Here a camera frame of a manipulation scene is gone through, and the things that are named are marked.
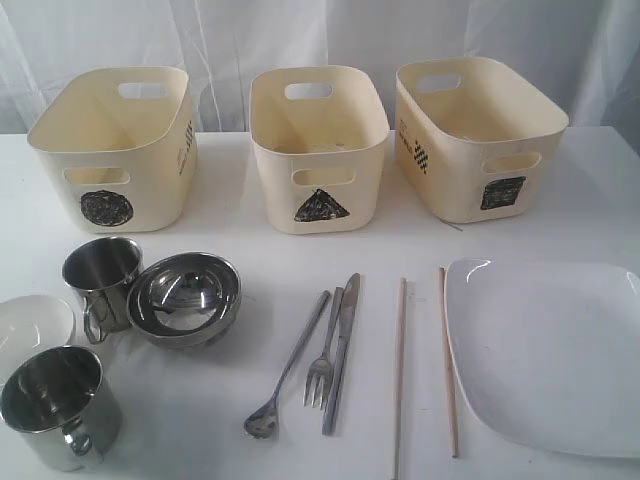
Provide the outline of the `steel table knife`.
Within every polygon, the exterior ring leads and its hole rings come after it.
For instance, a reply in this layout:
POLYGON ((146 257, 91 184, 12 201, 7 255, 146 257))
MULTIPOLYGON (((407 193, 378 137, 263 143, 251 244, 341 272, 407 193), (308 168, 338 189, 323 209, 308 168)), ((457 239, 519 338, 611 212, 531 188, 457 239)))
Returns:
POLYGON ((349 278, 343 290, 339 307, 339 338, 336 351, 334 379, 331 386, 326 411, 323 417, 322 434, 324 436, 332 436, 336 427, 347 351, 351 339, 353 322, 359 297, 360 278, 361 276, 359 273, 354 273, 349 278))

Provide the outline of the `wooden chopstick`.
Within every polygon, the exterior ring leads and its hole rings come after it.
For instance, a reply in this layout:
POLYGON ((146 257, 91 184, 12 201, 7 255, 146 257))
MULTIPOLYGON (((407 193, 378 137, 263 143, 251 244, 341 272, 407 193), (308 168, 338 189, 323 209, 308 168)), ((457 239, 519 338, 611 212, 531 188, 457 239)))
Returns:
POLYGON ((396 318, 395 337, 395 376, 394 376, 394 431, 393 431, 393 463, 392 479, 399 479, 401 422, 402 422, 402 395, 403 395, 403 371, 404 371, 404 345, 406 331, 406 290, 407 280, 400 279, 398 289, 398 304, 396 318))
POLYGON ((453 375, 453 363, 449 345, 449 338, 446 326, 446 304, 445 304, 445 278, 446 270, 444 267, 439 268, 439 294, 440 294, 440 310, 441 310, 441 330, 442 330, 442 348, 444 355, 444 378, 446 383, 447 412, 450 432, 450 450, 451 457, 459 456, 458 441, 458 422, 457 408, 455 398, 455 384, 453 375))

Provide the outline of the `steel fork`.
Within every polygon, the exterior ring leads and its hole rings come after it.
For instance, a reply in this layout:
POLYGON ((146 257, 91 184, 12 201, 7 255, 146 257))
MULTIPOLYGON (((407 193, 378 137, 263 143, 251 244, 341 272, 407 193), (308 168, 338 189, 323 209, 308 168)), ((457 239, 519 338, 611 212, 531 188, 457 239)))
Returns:
POLYGON ((305 406, 310 405, 313 408, 324 409, 328 401, 333 381, 333 365, 329 356, 339 318, 343 291, 342 287, 337 287, 334 291, 324 346, 320 356, 311 363, 307 372, 303 400, 305 406))

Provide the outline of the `steel bowl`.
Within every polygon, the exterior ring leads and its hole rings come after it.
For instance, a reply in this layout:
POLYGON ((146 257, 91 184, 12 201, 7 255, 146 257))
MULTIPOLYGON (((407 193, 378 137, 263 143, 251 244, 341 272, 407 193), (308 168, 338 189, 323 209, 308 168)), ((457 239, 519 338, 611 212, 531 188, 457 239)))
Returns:
POLYGON ((149 342, 184 350, 224 337, 240 305, 236 268, 211 253, 187 252, 146 268, 131 287, 126 313, 149 342))

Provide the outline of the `steel long-handled spoon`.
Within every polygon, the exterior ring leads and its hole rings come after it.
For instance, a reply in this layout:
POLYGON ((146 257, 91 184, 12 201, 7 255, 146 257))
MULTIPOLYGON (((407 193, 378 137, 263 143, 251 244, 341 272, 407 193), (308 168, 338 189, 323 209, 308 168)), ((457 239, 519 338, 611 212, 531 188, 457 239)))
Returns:
POLYGON ((321 315, 324 311, 324 308, 330 298, 331 294, 329 291, 324 290, 321 292, 316 304, 309 316, 309 319, 305 325, 304 330, 300 334, 288 360, 285 364, 281 375, 278 379, 278 382, 274 388, 273 393, 269 400, 258 408, 255 412, 253 412, 245 421, 244 421, 244 430, 245 432, 255 439, 268 439, 272 437, 277 429, 279 424, 279 415, 278 415, 278 400, 280 391, 282 386, 291 372, 292 368, 295 366, 296 362, 302 355, 304 348, 306 347, 312 333, 314 332, 316 325, 318 324, 321 315))

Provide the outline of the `steel mug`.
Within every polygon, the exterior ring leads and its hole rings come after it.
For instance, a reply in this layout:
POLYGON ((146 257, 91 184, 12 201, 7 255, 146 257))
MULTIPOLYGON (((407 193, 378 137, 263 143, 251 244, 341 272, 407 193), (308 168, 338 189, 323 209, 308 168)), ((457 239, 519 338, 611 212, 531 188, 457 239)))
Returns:
POLYGON ((2 390, 1 417, 45 465, 62 472, 101 464, 123 424, 99 356, 75 345, 20 365, 2 390))
POLYGON ((127 299, 143 270, 143 253, 132 239, 108 236, 76 248, 65 259, 62 278, 82 307, 83 330, 90 344, 131 327, 127 299))

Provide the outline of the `white round bowl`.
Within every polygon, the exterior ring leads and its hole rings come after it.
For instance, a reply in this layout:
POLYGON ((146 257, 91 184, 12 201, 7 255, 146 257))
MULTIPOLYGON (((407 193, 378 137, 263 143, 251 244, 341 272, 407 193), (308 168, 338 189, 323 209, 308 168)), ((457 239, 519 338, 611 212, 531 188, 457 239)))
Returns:
POLYGON ((76 319, 71 306, 49 295, 26 295, 1 303, 1 387, 26 360, 71 344, 76 319))

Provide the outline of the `steel mug front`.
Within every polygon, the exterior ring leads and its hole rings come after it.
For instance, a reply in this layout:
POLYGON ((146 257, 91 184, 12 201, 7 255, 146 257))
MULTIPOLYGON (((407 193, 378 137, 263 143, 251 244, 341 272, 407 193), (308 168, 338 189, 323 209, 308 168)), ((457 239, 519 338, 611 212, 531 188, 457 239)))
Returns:
POLYGON ((2 390, 1 417, 45 465, 62 472, 101 464, 123 424, 99 356, 75 345, 20 365, 2 390))

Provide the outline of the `cream bin with triangle mark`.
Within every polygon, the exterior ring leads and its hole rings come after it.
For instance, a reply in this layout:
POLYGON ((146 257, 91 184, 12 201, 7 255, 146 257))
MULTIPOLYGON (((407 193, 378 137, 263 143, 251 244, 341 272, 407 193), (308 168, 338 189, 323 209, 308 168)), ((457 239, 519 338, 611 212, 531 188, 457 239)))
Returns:
POLYGON ((366 73, 331 65, 256 76, 250 133, 274 228, 341 232, 372 219, 390 126, 366 73))

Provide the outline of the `cream bin with square mark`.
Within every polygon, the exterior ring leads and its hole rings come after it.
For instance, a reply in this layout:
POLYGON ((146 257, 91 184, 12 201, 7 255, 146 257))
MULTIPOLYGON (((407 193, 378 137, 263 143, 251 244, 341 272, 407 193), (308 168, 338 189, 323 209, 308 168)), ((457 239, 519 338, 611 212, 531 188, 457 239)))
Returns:
POLYGON ((530 209, 568 125, 564 110, 498 60, 430 60, 396 73, 395 159, 449 223, 530 209))

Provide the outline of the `cream bin with circle mark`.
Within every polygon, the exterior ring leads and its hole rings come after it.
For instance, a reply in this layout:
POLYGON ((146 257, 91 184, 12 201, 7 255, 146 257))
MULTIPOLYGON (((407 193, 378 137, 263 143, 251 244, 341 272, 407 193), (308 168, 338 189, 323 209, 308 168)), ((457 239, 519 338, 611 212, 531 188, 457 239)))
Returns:
POLYGON ((27 135, 72 222, 90 233, 164 228, 197 165, 189 76, 168 66, 72 79, 27 135))

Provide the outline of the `white square plate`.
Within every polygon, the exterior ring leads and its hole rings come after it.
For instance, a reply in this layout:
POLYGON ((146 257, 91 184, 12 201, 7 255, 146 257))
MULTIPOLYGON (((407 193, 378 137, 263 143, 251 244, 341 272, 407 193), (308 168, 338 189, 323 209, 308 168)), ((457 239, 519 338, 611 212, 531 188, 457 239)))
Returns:
POLYGON ((639 278, 599 262, 462 258, 446 328, 473 415, 514 443, 639 455, 639 278))

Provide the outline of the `white backdrop curtain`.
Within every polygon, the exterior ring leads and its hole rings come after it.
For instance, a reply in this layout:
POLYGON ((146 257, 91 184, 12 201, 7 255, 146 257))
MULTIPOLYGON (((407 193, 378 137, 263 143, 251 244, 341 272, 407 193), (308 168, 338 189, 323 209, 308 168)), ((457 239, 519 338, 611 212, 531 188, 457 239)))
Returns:
POLYGON ((483 56, 516 70, 575 126, 639 142, 635 1, 5 1, 1 129, 23 133, 75 76, 185 70, 202 131, 244 131, 258 74, 347 65, 387 111, 407 63, 483 56))

